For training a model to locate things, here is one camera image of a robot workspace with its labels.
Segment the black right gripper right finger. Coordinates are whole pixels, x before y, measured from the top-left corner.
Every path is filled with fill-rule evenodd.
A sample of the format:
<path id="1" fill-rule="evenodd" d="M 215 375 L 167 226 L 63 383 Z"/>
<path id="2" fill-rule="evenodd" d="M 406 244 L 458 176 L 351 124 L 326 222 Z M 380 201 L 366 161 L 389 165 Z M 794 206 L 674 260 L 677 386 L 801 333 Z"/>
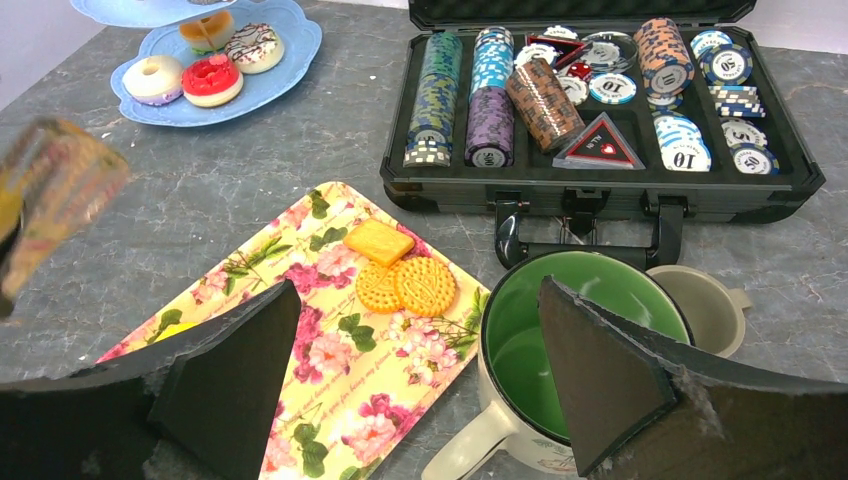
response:
<path id="1" fill-rule="evenodd" d="M 845 384 L 706 353 L 552 277 L 538 313 L 580 476 L 846 477 Z"/>

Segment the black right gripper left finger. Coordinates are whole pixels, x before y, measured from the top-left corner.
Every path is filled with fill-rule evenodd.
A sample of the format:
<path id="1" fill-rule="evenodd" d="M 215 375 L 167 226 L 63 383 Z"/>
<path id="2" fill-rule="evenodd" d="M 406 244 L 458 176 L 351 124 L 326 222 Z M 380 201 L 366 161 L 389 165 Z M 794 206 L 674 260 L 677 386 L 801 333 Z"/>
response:
<path id="1" fill-rule="evenodd" d="M 1 387 L 5 479 L 255 479 L 301 311 L 284 281 L 68 376 Z"/>

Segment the silver serving tongs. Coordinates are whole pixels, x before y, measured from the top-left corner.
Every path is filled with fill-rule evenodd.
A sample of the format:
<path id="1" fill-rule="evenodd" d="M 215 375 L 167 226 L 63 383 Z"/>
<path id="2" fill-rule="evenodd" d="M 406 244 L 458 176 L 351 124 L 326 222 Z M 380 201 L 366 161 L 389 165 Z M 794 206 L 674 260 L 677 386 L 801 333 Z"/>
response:
<path id="1" fill-rule="evenodd" d="M 39 117 L 1 159 L 1 318 L 55 250 L 127 183 L 127 161 L 74 124 Z"/>

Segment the red glazed donut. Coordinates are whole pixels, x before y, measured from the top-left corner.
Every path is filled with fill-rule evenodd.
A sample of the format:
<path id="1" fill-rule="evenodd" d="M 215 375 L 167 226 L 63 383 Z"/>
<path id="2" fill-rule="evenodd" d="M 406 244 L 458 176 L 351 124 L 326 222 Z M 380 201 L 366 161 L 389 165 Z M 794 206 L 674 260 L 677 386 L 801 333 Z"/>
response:
<path id="1" fill-rule="evenodd" d="M 221 106 L 243 89 L 244 76 L 225 54 L 203 58 L 186 68 L 181 76 L 183 96 L 201 108 Z"/>

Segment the white glazed donut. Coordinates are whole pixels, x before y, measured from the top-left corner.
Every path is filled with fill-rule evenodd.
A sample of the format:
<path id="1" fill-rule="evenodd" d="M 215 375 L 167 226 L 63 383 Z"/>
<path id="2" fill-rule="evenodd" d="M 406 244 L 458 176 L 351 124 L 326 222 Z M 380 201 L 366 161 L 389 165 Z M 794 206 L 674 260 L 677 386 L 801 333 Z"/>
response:
<path id="1" fill-rule="evenodd" d="M 163 106 L 183 95 L 184 67 L 173 56 L 154 55 L 135 62 L 123 75 L 126 91 L 139 103 Z"/>

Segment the chocolate sprinkled donut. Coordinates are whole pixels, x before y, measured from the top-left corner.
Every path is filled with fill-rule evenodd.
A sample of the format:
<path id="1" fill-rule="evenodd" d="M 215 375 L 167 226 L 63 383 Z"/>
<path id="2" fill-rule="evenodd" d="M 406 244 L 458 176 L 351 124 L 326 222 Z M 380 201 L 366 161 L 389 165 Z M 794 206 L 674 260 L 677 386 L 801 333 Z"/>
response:
<path id="1" fill-rule="evenodd" d="M 243 74 L 259 74 L 276 66 L 283 58 L 285 45 L 267 23 L 248 23 L 234 32 L 224 53 Z"/>

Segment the orange glazed donut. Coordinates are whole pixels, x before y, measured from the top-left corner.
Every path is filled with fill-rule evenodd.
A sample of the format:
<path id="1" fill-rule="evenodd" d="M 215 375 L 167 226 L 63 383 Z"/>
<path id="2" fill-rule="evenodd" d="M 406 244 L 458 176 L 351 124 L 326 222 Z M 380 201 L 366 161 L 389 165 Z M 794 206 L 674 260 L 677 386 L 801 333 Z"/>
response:
<path id="1" fill-rule="evenodd" d="M 223 49 L 235 30 L 234 18 L 227 10 L 178 26 L 191 50 L 200 55 Z"/>

